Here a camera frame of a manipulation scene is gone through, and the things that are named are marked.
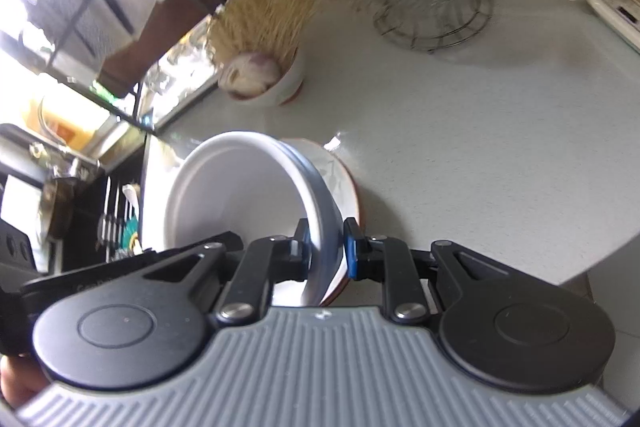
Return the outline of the person's left hand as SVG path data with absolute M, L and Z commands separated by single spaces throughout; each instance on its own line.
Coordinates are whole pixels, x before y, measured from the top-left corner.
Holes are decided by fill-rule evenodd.
M 2 355 L 1 393 L 11 407 L 21 407 L 48 386 L 49 381 L 37 361 L 27 355 Z

